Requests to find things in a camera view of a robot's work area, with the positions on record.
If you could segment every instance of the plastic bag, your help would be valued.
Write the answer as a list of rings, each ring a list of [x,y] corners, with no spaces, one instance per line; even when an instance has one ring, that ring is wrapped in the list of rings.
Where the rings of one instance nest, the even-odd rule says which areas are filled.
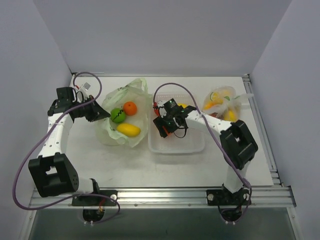
[[[236,90],[231,86],[218,87],[205,97],[202,111],[218,119],[236,122],[241,104],[253,96],[252,93],[236,95]]]
[[[110,113],[115,108],[121,108],[126,102],[134,102],[137,106],[137,113],[127,116],[124,123],[135,125],[140,128],[138,136],[128,137],[118,132],[117,123],[105,118],[95,124],[95,135],[99,142],[109,146],[126,144],[130,147],[136,146],[148,133],[148,116],[152,105],[152,95],[148,94],[147,81],[144,78],[137,78],[128,85],[118,88],[105,96],[101,106]]]

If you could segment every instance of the white table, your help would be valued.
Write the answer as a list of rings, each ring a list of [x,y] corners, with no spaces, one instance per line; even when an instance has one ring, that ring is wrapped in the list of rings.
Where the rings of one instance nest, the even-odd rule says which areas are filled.
[[[106,94],[123,87],[136,77],[100,77],[102,94],[97,100],[102,103]],[[237,94],[246,93],[241,77],[146,77],[149,93],[167,82],[187,87],[201,106],[210,89],[218,86],[232,86]],[[89,94],[96,96],[99,84],[94,77],[78,77],[77,85],[88,82]],[[160,92],[181,93],[177,86],[165,86]],[[273,180],[262,147],[258,129],[249,101],[241,110],[259,147],[247,170],[247,179],[252,186],[272,186]],[[70,131],[67,157],[81,177],[94,178],[104,188],[154,188],[154,187],[218,187],[225,180],[227,164],[214,141],[205,136],[205,149],[194,154],[156,154],[148,148],[148,137],[136,147],[105,146],[95,136],[94,123],[84,118],[76,119]]]

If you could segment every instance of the plastic fruit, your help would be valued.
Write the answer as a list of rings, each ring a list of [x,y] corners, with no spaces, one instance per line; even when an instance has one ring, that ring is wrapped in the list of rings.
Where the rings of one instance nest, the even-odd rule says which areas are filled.
[[[111,121],[114,123],[122,123],[124,120],[126,120],[126,114],[121,108],[115,108],[111,111]]]
[[[211,107],[213,107],[214,106],[214,103],[212,102],[212,101],[209,101],[209,102],[207,102],[207,104],[204,106],[204,110],[208,110],[208,109],[210,109]]]
[[[178,106],[181,106],[181,107],[183,107],[184,109],[185,109],[186,107],[188,107],[188,105],[187,105],[187,104],[184,104],[184,103],[178,103]]]
[[[236,122],[238,120],[238,114],[235,111],[229,109],[223,115],[223,120],[230,121],[230,122]]]
[[[116,130],[127,137],[136,137],[141,132],[139,127],[130,123],[121,123],[116,127]]]
[[[127,101],[124,105],[123,105],[123,110],[125,112],[125,114],[127,114],[128,116],[133,116],[137,113],[137,105],[133,102],[133,101]]]

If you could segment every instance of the clear plastic container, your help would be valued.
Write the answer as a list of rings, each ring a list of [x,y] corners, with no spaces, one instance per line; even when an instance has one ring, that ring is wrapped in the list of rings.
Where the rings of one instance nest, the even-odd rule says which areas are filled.
[[[177,104],[186,104],[194,106],[191,97],[184,93],[157,93],[155,101],[168,101],[174,99]],[[148,132],[148,145],[149,149],[154,153],[160,154],[189,154],[201,152],[205,148],[205,137],[199,130],[188,128],[184,138],[178,138],[174,134],[163,138],[160,136],[157,127],[153,120],[157,117],[153,108],[149,116],[149,132]],[[184,129],[175,131],[177,136],[183,136]]]

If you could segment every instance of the cable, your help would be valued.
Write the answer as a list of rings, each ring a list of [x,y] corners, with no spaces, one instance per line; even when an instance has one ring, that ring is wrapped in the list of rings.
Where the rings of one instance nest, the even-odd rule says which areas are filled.
[[[183,134],[183,136],[178,136],[178,135],[176,135],[175,132],[173,132],[173,134],[174,134],[178,139],[183,139],[183,138],[187,135],[187,128],[186,128],[186,127],[183,127],[183,128],[178,128],[178,129],[184,129],[184,134]]]
[[[197,103],[196,103],[196,100],[195,100],[195,97],[192,95],[192,93],[184,86],[182,86],[181,84],[179,83],[175,83],[175,82],[167,82],[167,83],[164,83],[162,85],[160,85],[154,92],[154,95],[153,95],[153,103],[156,102],[156,95],[157,95],[157,92],[159,91],[160,88],[166,86],[166,85],[176,85],[178,87],[181,87],[183,88],[189,95],[190,97],[192,98],[192,101],[193,101],[193,104],[197,110],[197,112],[202,116],[203,120],[204,120],[204,123],[206,125],[206,128],[208,129],[211,137],[213,138],[214,142],[216,143],[216,145],[218,146],[218,148],[220,149],[220,151],[222,152],[223,156],[224,156],[224,159],[226,161],[226,163],[233,169],[233,171],[235,172],[235,174],[238,176],[238,178],[240,179],[240,181],[243,183],[243,185],[249,189],[250,191],[250,194],[249,194],[249,198],[248,198],[248,201],[247,201],[247,205],[244,209],[244,211],[242,212],[242,215],[236,220],[234,221],[235,223],[238,222],[247,212],[247,209],[249,207],[249,204],[250,204],[250,201],[251,201],[251,195],[252,195],[252,187],[250,185],[250,183],[248,182],[247,179],[245,179],[244,177],[241,176],[240,172],[238,171],[238,169],[235,167],[235,165],[233,164],[233,162],[231,161],[230,157],[227,155],[226,151],[223,149],[223,147],[221,146],[221,144],[219,143],[217,137],[215,136],[215,134],[212,132],[210,126],[209,126],[209,123],[208,123],[208,120],[206,119],[206,117],[203,115],[203,113],[200,111],[200,108],[198,107]]]
[[[51,206],[53,206],[53,205],[55,205],[55,204],[61,203],[61,202],[65,201],[65,200],[71,199],[71,198],[76,197],[76,196],[77,196],[77,197],[78,197],[78,196],[92,196],[92,197],[104,198],[104,199],[107,199],[107,200],[110,200],[110,201],[116,203],[116,205],[118,206],[118,211],[117,211],[114,215],[112,215],[111,217],[108,217],[108,218],[106,218],[106,219],[103,219],[103,220],[100,220],[100,221],[95,222],[95,223],[102,223],[102,222],[105,222],[105,221],[107,221],[107,220],[115,217],[115,216],[120,212],[120,205],[119,205],[119,203],[118,203],[116,200],[113,200],[112,198],[110,198],[110,197],[108,197],[108,196],[101,195],[101,194],[95,194],[95,193],[90,193],[90,194],[73,194],[73,195],[70,195],[70,196],[66,196],[66,197],[64,197],[64,198],[62,198],[62,199],[60,199],[60,200],[54,201],[54,202],[52,202],[52,203],[43,205],[43,206],[27,207],[27,206],[23,206],[23,205],[18,201],[18,199],[17,199],[17,193],[16,193],[16,191],[17,191],[17,183],[18,183],[19,176],[20,176],[20,173],[21,173],[24,165],[25,165],[26,162],[28,161],[28,159],[29,159],[29,157],[31,156],[31,154],[37,149],[37,147],[39,147],[40,144],[43,143],[43,142],[50,136],[50,134],[53,132],[53,130],[55,129],[56,125],[60,122],[60,120],[61,120],[65,115],[67,115],[68,113],[72,112],[73,110],[78,109],[78,108],[81,108],[81,107],[84,107],[84,106],[86,106],[86,105],[89,105],[89,104],[93,103],[93,102],[100,96],[100,94],[101,94],[101,92],[102,92],[102,83],[101,83],[100,79],[98,78],[98,76],[96,76],[95,74],[93,74],[93,73],[91,73],[91,72],[83,71],[83,72],[77,73],[77,74],[74,76],[74,78],[73,78],[73,82],[72,82],[73,86],[75,86],[75,80],[76,80],[76,78],[77,78],[78,76],[80,76],[80,75],[83,75],[83,74],[89,74],[89,75],[91,75],[91,76],[93,76],[93,77],[95,77],[95,78],[97,79],[97,81],[99,82],[99,92],[98,92],[98,94],[97,94],[96,97],[94,97],[92,100],[87,101],[87,102],[85,102],[85,103],[82,103],[82,104],[80,104],[80,105],[74,106],[74,107],[68,109],[67,111],[65,111],[65,112],[55,121],[55,123],[52,125],[52,127],[50,128],[50,130],[46,133],[46,135],[44,135],[44,137],[41,138],[41,140],[40,140],[38,143],[36,143],[36,144],[34,145],[34,147],[28,152],[28,154],[27,154],[27,155],[25,156],[25,158],[23,159],[22,163],[20,164],[20,166],[19,166],[19,168],[18,168],[18,170],[17,170],[17,172],[16,172],[16,174],[15,174],[15,177],[14,177],[14,180],[13,180],[13,186],[12,186],[12,198],[13,198],[14,203],[15,203],[19,208],[21,208],[21,209],[23,209],[23,210],[30,210],[30,211],[45,209],[45,208],[51,207]]]

